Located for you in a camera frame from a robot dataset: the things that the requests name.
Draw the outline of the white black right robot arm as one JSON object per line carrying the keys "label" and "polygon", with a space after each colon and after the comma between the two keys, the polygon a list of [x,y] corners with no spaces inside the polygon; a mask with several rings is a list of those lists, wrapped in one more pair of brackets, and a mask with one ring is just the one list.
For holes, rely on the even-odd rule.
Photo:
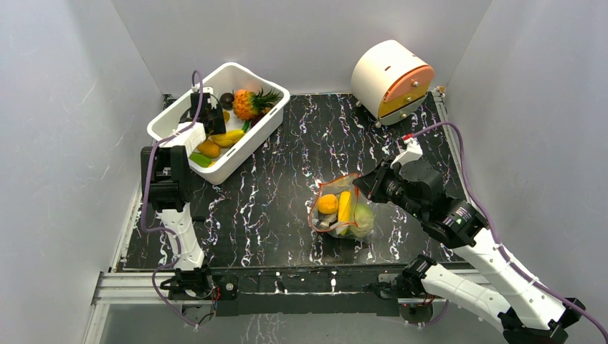
{"label": "white black right robot arm", "polygon": [[465,259],[491,288],[462,278],[430,257],[419,255],[390,282],[378,282],[382,297],[452,300],[492,324],[508,343],[565,343],[566,329],[581,318],[576,298],[560,300],[522,277],[517,259],[502,255],[484,216],[463,199],[448,196],[441,173],[424,160],[394,163],[384,159],[355,178],[354,186],[374,203],[392,202],[419,220],[431,238]]}

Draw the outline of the yellow toy banana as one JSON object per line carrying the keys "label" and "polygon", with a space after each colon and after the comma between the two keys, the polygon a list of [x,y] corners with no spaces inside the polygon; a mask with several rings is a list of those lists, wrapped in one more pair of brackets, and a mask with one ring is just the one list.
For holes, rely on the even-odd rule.
{"label": "yellow toy banana", "polygon": [[220,148],[231,148],[239,140],[245,136],[246,132],[239,130],[231,130],[226,133],[211,135],[211,140]]}

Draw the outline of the dark purple toy fruit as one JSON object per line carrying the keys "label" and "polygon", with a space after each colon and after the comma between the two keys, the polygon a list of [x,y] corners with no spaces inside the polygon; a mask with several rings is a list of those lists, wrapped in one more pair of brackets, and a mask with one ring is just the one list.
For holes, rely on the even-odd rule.
{"label": "dark purple toy fruit", "polygon": [[224,110],[232,110],[234,104],[234,94],[231,92],[223,93],[219,98],[219,103]]}

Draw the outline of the green toy chili pepper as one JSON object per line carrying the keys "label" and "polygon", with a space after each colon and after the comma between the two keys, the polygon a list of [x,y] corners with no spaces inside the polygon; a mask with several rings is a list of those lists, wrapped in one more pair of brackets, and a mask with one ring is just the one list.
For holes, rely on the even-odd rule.
{"label": "green toy chili pepper", "polygon": [[245,121],[244,125],[242,126],[243,133],[246,133],[250,129],[250,126],[251,126],[251,121],[250,120]]}

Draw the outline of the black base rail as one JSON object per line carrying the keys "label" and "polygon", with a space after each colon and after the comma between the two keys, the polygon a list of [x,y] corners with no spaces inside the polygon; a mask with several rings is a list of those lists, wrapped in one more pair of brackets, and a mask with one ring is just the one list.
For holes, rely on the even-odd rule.
{"label": "black base rail", "polygon": [[172,305],[188,320],[284,314],[375,314],[422,323],[437,317],[444,300],[429,292],[384,297],[376,286],[401,274],[402,264],[296,267],[215,267],[200,295],[179,292],[173,272],[107,272],[98,279],[94,305]]}

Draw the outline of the light green toy cabbage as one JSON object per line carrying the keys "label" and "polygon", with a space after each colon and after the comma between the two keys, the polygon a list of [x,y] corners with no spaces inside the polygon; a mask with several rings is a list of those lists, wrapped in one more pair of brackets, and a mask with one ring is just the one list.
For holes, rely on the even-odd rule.
{"label": "light green toy cabbage", "polygon": [[357,238],[368,236],[374,227],[374,219],[375,215],[368,204],[357,204],[353,213],[353,224],[350,226],[351,232]]}

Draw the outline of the white plastic bin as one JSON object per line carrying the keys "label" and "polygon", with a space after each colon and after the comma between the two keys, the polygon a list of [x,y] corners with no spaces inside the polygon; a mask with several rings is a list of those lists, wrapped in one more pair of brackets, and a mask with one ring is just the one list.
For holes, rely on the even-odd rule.
{"label": "white plastic bin", "polygon": [[[290,100],[290,92],[236,62],[227,62],[215,69],[203,79],[203,86],[206,113],[216,112],[217,126],[227,132],[243,129],[245,121],[239,119],[232,110],[228,111],[228,119],[224,119],[222,112],[225,107],[218,103],[223,94],[243,89],[255,92],[263,90],[278,95],[278,100],[260,120],[250,122],[243,138],[230,147],[225,145],[221,148],[221,154],[214,159],[212,166],[202,167],[195,162],[190,163],[195,173],[206,181],[218,185],[235,172],[270,137],[270,134],[278,129],[283,121],[283,108]],[[170,136],[184,127],[187,119],[194,116],[196,105],[191,101],[191,93],[191,90],[186,91],[149,122],[147,133],[154,140]]]}

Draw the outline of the small orange toy tangerine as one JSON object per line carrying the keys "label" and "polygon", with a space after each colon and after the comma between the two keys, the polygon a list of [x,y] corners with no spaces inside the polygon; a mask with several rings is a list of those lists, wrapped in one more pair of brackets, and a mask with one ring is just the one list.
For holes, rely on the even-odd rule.
{"label": "small orange toy tangerine", "polygon": [[339,200],[335,194],[322,195],[317,201],[317,210],[324,215],[331,215],[338,211]]}

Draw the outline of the grey toy fish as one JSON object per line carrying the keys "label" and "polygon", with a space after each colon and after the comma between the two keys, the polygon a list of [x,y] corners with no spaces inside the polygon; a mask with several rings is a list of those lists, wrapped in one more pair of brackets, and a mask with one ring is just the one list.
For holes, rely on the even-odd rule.
{"label": "grey toy fish", "polygon": [[315,227],[318,231],[329,231],[331,227],[338,222],[338,214],[321,214]]}

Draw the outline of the orange toy orange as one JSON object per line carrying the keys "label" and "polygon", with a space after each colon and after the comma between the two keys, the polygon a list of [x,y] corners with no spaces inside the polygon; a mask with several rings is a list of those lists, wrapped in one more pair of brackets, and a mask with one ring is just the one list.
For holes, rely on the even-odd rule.
{"label": "orange toy orange", "polygon": [[211,159],[220,157],[222,153],[222,149],[213,140],[205,140],[198,144],[196,149],[198,152]]}

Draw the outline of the yellow toy corn cob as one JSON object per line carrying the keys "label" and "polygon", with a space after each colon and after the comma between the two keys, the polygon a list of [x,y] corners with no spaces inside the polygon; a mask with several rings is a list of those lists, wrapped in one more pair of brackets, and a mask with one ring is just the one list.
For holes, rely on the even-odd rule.
{"label": "yellow toy corn cob", "polygon": [[343,191],[338,200],[338,222],[340,226],[336,228],[336,233],[343,236],[347,231],[348,224],[351,222],[353,194],[351,191]]}

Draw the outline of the orange toy pineapple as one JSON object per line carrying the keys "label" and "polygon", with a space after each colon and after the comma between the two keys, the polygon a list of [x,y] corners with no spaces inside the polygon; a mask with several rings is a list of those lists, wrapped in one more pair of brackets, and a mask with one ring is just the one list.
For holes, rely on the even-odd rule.
{"label": "orange toy pineapple", "polygon": [[232,102],[233,113],[240,120],[253,120],[259,117],[265,109],[272,107],[279,99],[280,93],[274,91],[237,90]]}

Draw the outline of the clear zip bag orange zipper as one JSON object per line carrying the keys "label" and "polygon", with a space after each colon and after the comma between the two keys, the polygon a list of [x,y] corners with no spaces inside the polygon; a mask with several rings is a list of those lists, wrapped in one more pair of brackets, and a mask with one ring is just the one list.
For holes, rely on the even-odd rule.
{"label": "clear zip bag orange zipper", "polygon": [[319,183],[308,212],[308,224],[317,233],[337,239],[365,240],[374,230],[375,215],[354,185],[357,173]]}

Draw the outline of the bright green toy lime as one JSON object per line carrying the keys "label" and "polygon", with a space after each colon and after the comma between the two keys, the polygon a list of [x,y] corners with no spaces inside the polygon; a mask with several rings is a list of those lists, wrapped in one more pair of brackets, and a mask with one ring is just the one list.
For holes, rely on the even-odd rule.
{"label": "bright green toy lime", "polygon": [[199,152],[193,152],[189,159],[202,168],[208,168],[214,164],[211,158]]}

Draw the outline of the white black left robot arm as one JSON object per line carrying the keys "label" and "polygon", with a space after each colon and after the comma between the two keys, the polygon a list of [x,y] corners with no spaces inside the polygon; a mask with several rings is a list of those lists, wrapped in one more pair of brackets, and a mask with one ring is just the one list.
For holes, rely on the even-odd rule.
{"label": "white black left robot arm", "polygon": [[175,130],[167,138],[141,149],[143,207],[141,228],[163,232],[171,245],[173,257],[166,264],[174,275],[160,284],[171,299],[208,299],[217,289],[205,262],[205,253],[197,239],[191,201],[193,175],[191,155],[206,137],[199,122],[207,101],[201,91],[193,92],[192,115],[181,115]]}

